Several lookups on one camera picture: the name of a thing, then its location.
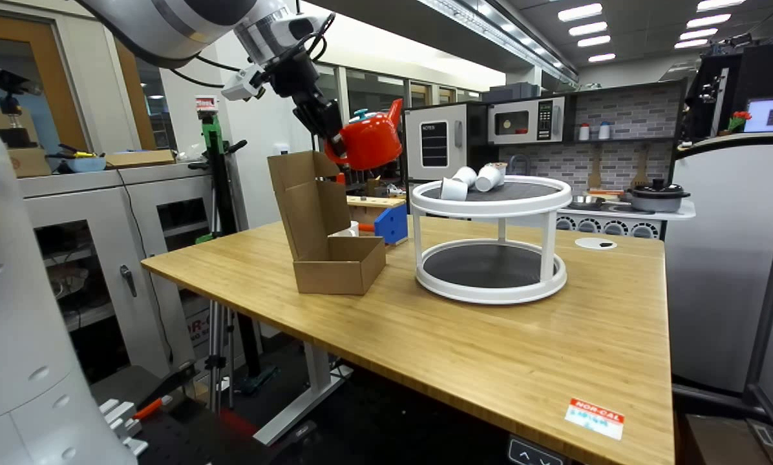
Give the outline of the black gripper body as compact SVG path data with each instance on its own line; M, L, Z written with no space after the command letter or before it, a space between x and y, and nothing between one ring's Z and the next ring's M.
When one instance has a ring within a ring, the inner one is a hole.
M291 54L268 70L272 87L294 104L302 126L320 138L333 138L342 132L342 110L318 89L315 80L318 73L308 54Z

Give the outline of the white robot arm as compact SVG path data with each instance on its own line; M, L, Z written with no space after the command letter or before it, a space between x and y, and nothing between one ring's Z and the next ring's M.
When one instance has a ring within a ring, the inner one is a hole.
M318 89L305 43L327 23L281 0L78 0L131 52L181 66L219 36L242 43L238 78L252 97L264 85L294 104L311 135L330 141L342 116ZM0 141L0 465L137 465L137 445L100 414L38 244L38 216Z

